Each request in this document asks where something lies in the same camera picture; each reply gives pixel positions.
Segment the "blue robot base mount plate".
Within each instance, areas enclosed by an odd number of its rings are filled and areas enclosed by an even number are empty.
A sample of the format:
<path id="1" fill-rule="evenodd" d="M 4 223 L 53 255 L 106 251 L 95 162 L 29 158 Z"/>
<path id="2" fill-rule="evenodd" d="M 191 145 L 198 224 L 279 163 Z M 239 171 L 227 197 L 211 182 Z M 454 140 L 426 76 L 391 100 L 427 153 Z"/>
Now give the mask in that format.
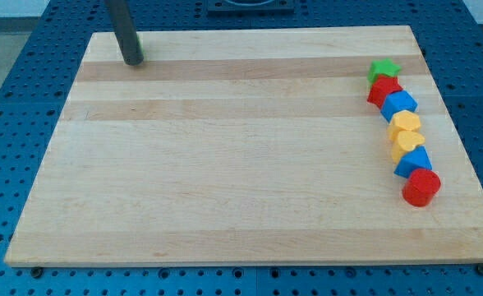
<path id="1" fill-rule="evenodd" d="M 208 0 L 209 15 L 293 12 L 295 0 Z"/>

